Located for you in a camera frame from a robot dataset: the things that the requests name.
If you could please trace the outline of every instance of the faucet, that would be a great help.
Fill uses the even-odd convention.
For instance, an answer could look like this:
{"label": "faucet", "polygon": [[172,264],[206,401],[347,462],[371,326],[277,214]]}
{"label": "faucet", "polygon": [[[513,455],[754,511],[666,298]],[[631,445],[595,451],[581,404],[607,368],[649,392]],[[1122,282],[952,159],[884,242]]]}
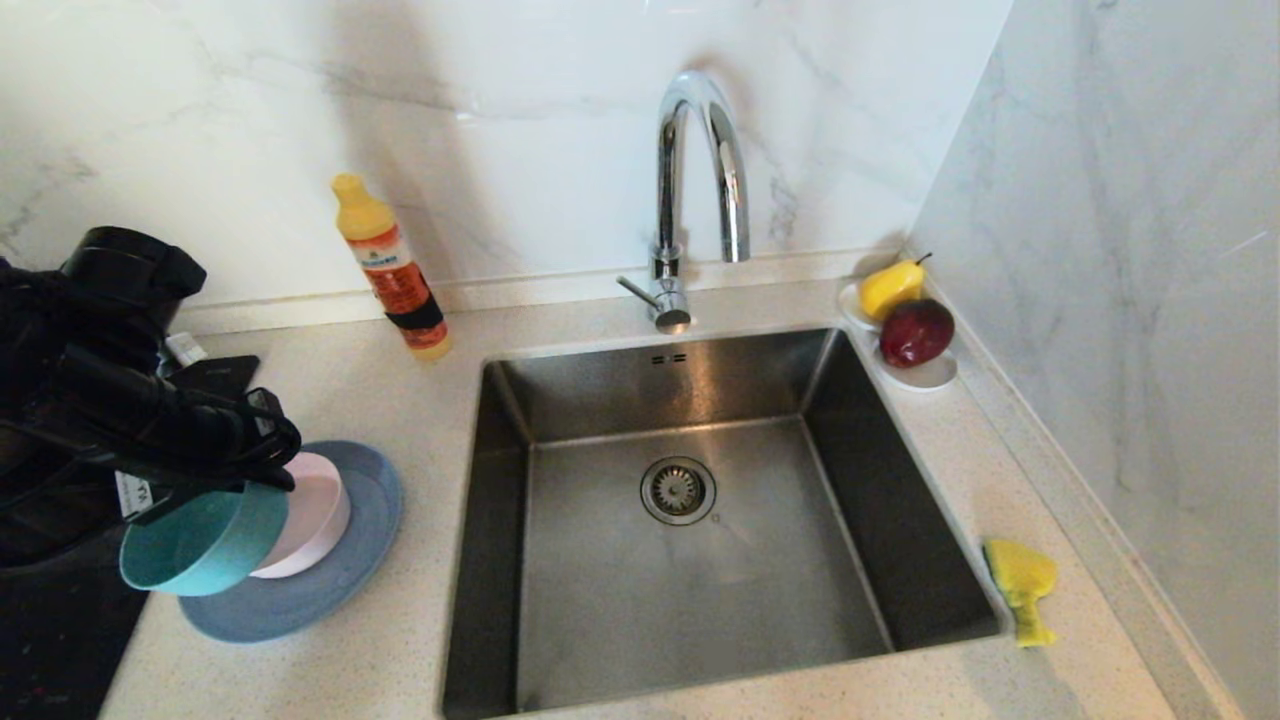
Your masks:
{"label": "faucet", "polygon": [[746,169],[733,120],[728,115],[728,102],[719,87],[704,73],[682,72],[671,81],[658,108],[658,238],[650,252],[649,291],[618,277],[618,284],[649,305],[649,318],[658,331],[668,334],[685,332],[692,320],[685,286],[680,279],[680,256],[684,249],[676,242],[676,186],[680,174],[676,146],[685,110],[696,110],[710,143],[719,191],[721,259],[726,263],[741,263],[751,258]]}

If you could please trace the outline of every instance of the white marble wall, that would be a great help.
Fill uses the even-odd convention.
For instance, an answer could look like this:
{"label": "white marble wall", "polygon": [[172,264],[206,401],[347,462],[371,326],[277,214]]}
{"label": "white marble wall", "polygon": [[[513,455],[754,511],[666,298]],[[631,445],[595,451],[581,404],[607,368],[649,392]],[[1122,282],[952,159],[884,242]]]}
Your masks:
{"label": "white marble wall", "polygon": [[911,240],[1258,720],[1280,717],[1277,23],[1272,0],[1018,0]]}
{"label": "white marble wall", "polygon": [[658,100],[691,65],[735,104],[756,255],[893,246],[1010,1],[10,0],[0,254],[52,266],[110,223],[192,251],[195,305],[360,290],[328,190],[352,169],[433,281],[639,266]]}

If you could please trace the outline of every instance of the sink drain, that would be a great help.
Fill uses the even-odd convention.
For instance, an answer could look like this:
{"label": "sink drain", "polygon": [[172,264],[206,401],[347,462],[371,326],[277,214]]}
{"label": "sink drain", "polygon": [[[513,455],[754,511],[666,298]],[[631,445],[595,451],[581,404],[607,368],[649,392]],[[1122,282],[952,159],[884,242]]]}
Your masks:
{"label": "sink drain", "polygon": [[663,457],[640,483],[645,510],[668,525],[691,525],[716,503],[716,478],[692,457]]}

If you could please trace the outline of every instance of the kitchen countertop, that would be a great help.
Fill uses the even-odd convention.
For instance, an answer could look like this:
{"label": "kitchen countertop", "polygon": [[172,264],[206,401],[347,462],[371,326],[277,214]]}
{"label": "kitchen countertop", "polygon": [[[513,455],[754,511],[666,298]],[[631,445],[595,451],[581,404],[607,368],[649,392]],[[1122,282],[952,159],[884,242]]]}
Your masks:
{"label": "kitchen countertop", "polygon": [[[835,307],[840,287],[820,281],[691,293],[699,323],[681,340],[844,327]],[[280,397],[305,439],[381,450],[399,470],[404,516],[362,592],[279,641],[232,646],[205,638],[175,597],[152,594],[104,719],[439,716],[481,364],[497,355],[668,340],[630,299],[456,314],[449,328],[454,348],[435,365],[415,361],[385,322],[201,340],[214,356],[260,355],[256,384]],[[865,361],[865,342],[855,345]],[[965,379],[973,372],[965,368],[960,382],[933,393],[886,386],[872,374],[970,557],[980,559],[983,537],[998,536],[1057,561],[1057,589],[1041,602],[1057,644],[1019,650],[1006,618],[1006,632],[993,638],[536,716],[1174,717],[1089,569],[975,401]],[[989,583],[984,571],[979,577]]]}

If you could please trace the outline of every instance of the stainless steel sink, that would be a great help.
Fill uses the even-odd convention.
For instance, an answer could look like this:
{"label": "stainless steel sink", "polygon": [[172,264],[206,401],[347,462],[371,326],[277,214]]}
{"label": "stainless steel sink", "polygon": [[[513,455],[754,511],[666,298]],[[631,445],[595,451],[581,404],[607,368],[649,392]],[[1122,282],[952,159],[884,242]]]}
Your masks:
{"label": "stainless steel sink", "polygon": [[842,332],[485,365],[445,717],[996,632]]}

